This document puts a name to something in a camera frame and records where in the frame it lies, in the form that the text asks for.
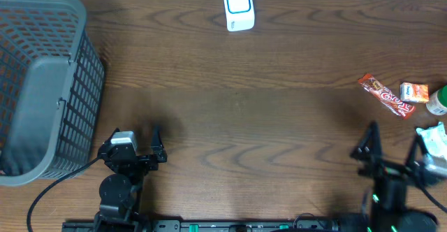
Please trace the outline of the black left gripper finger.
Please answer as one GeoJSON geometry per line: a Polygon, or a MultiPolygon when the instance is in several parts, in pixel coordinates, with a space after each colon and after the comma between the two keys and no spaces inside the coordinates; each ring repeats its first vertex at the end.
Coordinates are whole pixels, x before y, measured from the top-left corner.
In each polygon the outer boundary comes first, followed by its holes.
{"type": "Polygon", "coordinates": [[[166,150],[161,140],[160,129],[157,126],[153,129],[151,149],[157,157],[166,157],[166,150]]]}
{"type": "Polygon", "coordinates": [[[102,145],[99,147],[99,149],[98,149],[97,157],[107,157],[107,153],[108,153],[108,151],[109,151],[109,150],[111,149],[111,147],[112,147],[111,140],[112,140],[113,136],[114,136],[117,132],[119,132],[119,128],[116,128],[116,129],[112,132],[112,134],[110,135],[110,137],[109,137],[107,140],[105,140],[105,141],[103,142],[103,144],[102,144],[102,145]]]}

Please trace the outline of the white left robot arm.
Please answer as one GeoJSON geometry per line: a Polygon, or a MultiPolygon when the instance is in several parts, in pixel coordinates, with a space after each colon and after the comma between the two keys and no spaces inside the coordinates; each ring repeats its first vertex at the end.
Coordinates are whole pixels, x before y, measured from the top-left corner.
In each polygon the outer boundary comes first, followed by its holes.
{"type": "Polygon", "coordinates": [[[145,176],[167,162],[168,155],[155,127],[150,143],[151,154],[138,155],[138,143],[132,131],[115,129],[98,149],[98,156],[113,172],[99,187],[101,203],[94,218],[94,231],[151,231],[152,223],[140,214],[145,176]]]}

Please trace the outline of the green lid jar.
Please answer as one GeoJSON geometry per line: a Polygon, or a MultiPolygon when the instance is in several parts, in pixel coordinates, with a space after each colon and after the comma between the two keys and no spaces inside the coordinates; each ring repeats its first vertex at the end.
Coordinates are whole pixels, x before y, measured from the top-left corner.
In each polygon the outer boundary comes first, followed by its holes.
{"type": "Polygon", "coordinates": [[[438,89],[429,97],[429,101],[425,104],[427,110],[433,115],[441,116],[446,114],[446,90],[447,86],[438,89]]]}

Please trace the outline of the light green wet wipes pack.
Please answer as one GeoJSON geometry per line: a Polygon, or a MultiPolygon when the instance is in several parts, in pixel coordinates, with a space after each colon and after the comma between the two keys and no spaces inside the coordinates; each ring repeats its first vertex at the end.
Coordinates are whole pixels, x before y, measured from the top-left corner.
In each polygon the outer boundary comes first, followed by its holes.
{"type": "Polygon", "coordinates": [[[446,129],[443,122],[427,129],[418,127],[416,133],[422,137],[432,156],[446,159],[446,129]]]}

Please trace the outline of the orange snack packet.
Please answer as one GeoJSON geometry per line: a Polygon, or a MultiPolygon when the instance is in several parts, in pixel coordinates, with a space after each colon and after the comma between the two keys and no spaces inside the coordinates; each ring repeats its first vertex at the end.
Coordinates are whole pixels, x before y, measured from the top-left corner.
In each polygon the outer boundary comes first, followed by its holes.
{"type": "Polygon", "coordinates": [[[403,82],[400,85],[400,99],[405,102],[427,103],[429,101],[428,85],[403,82]]]}

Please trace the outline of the orange chocolate bar wrapper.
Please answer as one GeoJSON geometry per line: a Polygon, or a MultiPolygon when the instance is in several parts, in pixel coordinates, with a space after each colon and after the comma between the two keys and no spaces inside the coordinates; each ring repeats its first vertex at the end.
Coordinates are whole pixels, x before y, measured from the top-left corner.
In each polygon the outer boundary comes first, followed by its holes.
{"type": "Polygon", "coordinates": [[[358,83],[377,98],[385,107],[397,116],[406,119],[410,117],[415,111],[416,107],[403,102],[398,96],[396,96],[390,89],[379,82],[372,74],[367,73],[360,79],[358,83]]]}

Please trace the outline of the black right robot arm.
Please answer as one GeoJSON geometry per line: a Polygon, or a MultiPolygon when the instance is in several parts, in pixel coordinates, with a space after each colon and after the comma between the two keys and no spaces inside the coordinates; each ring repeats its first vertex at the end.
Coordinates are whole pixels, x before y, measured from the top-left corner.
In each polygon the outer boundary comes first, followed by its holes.
{"type": "Polygon", "coordinates": [[[446,211],[427,190],[446,180],[446,163],[429,153],[423,138],[414,136],[403,164],[383,158],[379,125],[371,122],[350,154],[362,166],[358,175],[374,181],[370,213],[360,213],[352,222],[359,231],[436,231],[438,219],[431,212],[406,206],[407,187],[415,187],[440,210],[446,211]]]}

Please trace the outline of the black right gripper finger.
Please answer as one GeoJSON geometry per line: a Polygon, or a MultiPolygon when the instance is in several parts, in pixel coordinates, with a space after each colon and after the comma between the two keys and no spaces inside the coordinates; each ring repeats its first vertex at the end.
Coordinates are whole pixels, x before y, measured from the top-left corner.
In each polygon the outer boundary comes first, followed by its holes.
{"type": "Polygon", "coordinates": [[[416,163],[417,151],[420,151],[421,155],[424,157],[428,154],[427,147],[421,136],[415,136],[413,143],[410,147],[408,157],[406,158],[405,165],[412,166],[416,163]]]}
{"type": "Polygon", "coordinates": [[[381,139],[379,125],[371,122],[358,146],[350,153],[352,159],[375,162],[381,159],[381,139]]]}

